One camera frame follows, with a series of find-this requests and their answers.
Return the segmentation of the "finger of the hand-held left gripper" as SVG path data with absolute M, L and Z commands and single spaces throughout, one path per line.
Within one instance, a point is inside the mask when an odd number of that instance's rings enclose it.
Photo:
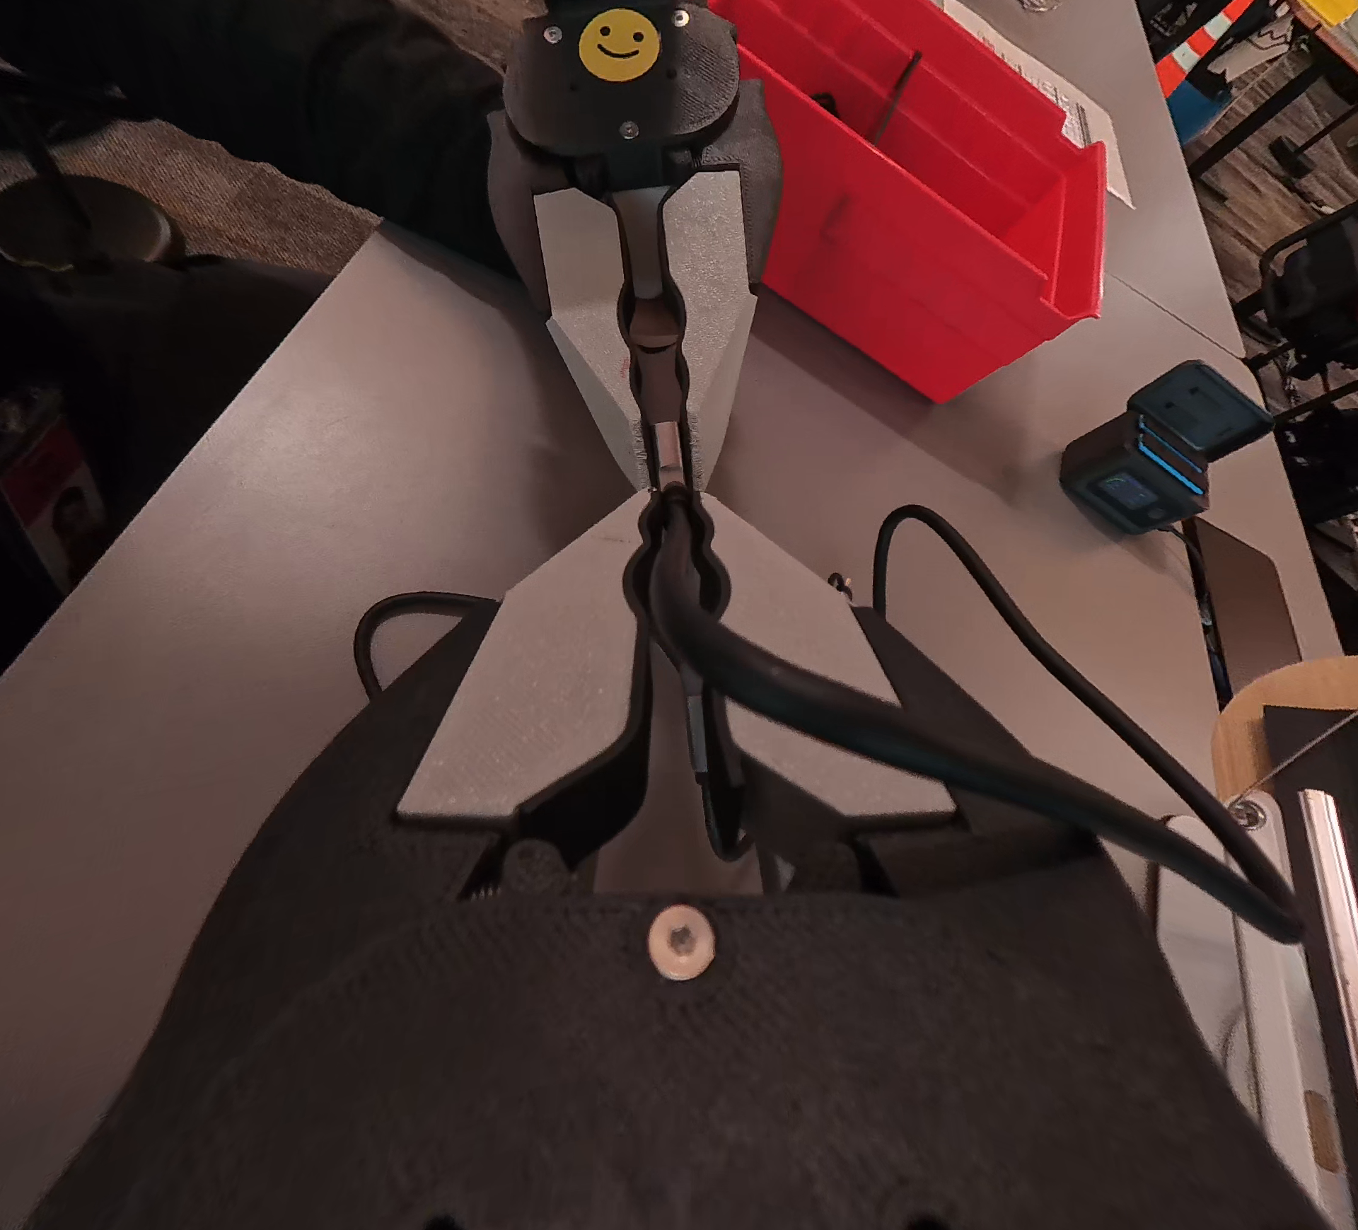
M 683 309 L 691 482 L 707 489 L 721 455 L 755 315 L 740 174 L 694 173 L 663 203 L 669 284 Z
M 632 387 L 621 305 L 629 285 L 616 211 L 568 187 L 534 197 L 550 302 L 548 333 L 622 475 L 639 492 L 650 472 Z

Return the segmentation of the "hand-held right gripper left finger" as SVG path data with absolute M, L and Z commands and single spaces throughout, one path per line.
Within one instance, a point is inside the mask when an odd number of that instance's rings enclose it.
M 626 573 L 650 500 L 633 493 L 504 595 L 401 818 L 506 829 L 636 738 L 650 652 Z

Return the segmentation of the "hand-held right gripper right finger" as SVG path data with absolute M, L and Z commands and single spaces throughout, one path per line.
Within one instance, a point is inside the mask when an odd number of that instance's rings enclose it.
M 850 601 L 711 495 L 710 550 L 727 581 L 721 624 L 772 655 L 898 706 Z M 776 853 L 859 831 L 942 826 L 956 804 L 941 782 L 799 734 L 731 700 L 728 746 L 740 765 L 741 823 Z

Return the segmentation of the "red plastic bin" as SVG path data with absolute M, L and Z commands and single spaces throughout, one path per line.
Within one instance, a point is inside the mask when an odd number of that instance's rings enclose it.
M 935 404 L 1100 316 L 1104 145 L 1078 148 L 1054 101 L 939 4 L 707 3 L 782 155 L 776 296 Z

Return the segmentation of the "blue and black device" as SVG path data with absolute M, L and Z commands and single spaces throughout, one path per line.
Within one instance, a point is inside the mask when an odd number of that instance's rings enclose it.
M 1273 415 L 1203 362 L 1146 383 L 1060 456 L 1063 492 L 1117 532 L 1142 536 L 1203 515 L 1209 472 L 1271 434 Z

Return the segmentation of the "black flat panel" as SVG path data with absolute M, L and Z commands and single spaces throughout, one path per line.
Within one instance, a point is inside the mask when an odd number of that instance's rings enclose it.
M 1197 554 L 1197 584 L 1210 611 L 1213 678 L 1230 700 L 1248 685 L 1302 661 L 1275 564 L 1261 551 L 1190 519 L 1183 532 Z

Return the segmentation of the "orange traffic cone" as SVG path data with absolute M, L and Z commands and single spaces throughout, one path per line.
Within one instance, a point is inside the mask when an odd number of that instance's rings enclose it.
M 1216 16 L 1199 26 L 1155 64 L 1155 75 L 1165 99 L 1182 85 L 1197 64 L 1230 31 L 1256 0 L 1230 0 Z

